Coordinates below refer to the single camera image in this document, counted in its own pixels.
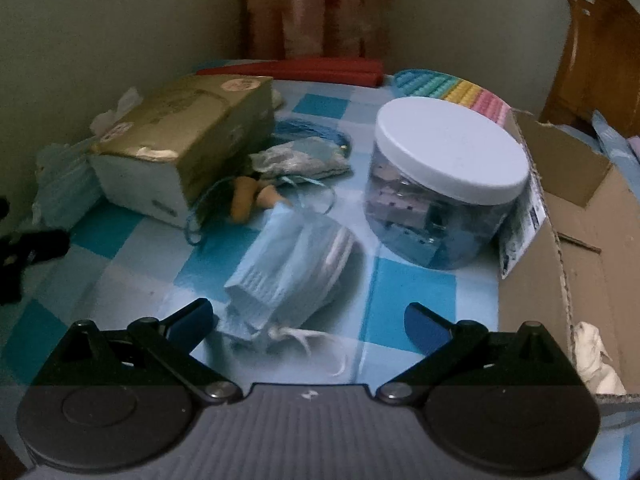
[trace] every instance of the clear plastic container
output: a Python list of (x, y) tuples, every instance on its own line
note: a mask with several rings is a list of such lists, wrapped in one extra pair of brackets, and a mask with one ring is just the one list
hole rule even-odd
[(381, 108), (366, 217), (380, 241), (431, 269), (471, 262), (529, 176), (524, 150), (486, 117), (411, 97)]

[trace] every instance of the face mask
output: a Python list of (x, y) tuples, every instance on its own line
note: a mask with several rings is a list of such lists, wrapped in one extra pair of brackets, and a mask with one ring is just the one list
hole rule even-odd
[(100, 182), (86, 154), (94, 142), (90, 138), (72, 146), (52, 144), (36, 154), (34, 225), (70, 230), (100, 200)]
[(218, 331), (260, 350), (286, 336), (328, 336), (298, 327), (330, 301), (353, 241), (332, 218), (278, 202), (225, 283), (231, 302)]

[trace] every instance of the cardboard flap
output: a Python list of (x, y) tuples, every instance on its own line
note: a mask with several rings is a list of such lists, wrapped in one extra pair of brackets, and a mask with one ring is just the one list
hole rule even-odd
[(546, 192), (585, 207), (607, 174), (609, 160), (528, 112), (516, 112), (522, 136)]
[[(640, 204), (616, 168), (609, 171), (594, 194), (587, 213), (602, 248), (600, 258), (620, 355), (617, 370), (627, 391), (637, 394), (640, 393)], [(590, 310), (582, 316), (605, 308), (595, 303), (588, 306)]]
[(548, 219), (510, 275), (500, 282), (498, 295), (500, 330), (516, 332), (525, 321), (539, 321), (573, 359), (564, 270), (556, 235)]
[(582, 245), (585, 249), (591, 248), (592, 251), (600, 253), (598, 234), (593, 220), (583, 208), (551, 193), (545, 193), (545, 203), (551, 225), (561, 241), (573, 240), (575, 244)]
[(601, 255), (571, 242), (560, 243), (574, 323), (585, 321), (598, 327), (611, 364), (620, 370), (620, 352), (612, 304)]

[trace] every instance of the sticker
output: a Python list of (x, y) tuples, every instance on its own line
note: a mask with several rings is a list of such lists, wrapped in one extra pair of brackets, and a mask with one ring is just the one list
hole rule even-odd
[(137, 150), (128, 148), (126, 151), (136, 158), (150, 160), (151, 162), (169, 162), (178, 158), (178, 154), (174, 150), (152, 150), (146, 146), (140, 146)]
[(111, 130), (109, 130), (100, 138), (100, 142), (108, 142), (111, 139), (115, 139), (116, 137), (119, 137), (123, 133), (127, 132), (132, 126), (133, 123), (116, 124)]
[(258, 88), (260, 86), (260, 82), (257, 79), (230, 79), (220, 85), (226, 92), (241, 92), (244, 90), (253, 90), (254, 88)]
[(542, 189), (532, 174), (498, 233), (500, 266), (502, 267), (500, 271), (503, 279), (509, 275), (529, 248), (545, 218)]

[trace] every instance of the cardboard box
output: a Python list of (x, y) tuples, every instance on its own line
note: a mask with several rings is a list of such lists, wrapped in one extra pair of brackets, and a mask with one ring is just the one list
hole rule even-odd
[(197, 197), (272, 131), (270, 77), (193, 75), (126, 114), (94, 144), (91, 161), (111, 202), (184, 227)]
[(640, 205), (609, 160), (526, 112), (505, 128), (524, 140), (547, 218), (499, 286), (499, 324), (542, 322), (574, 362), (573, 326), (600, 329), (626, 396), (596, 396), (603, 415), (640, 409)]

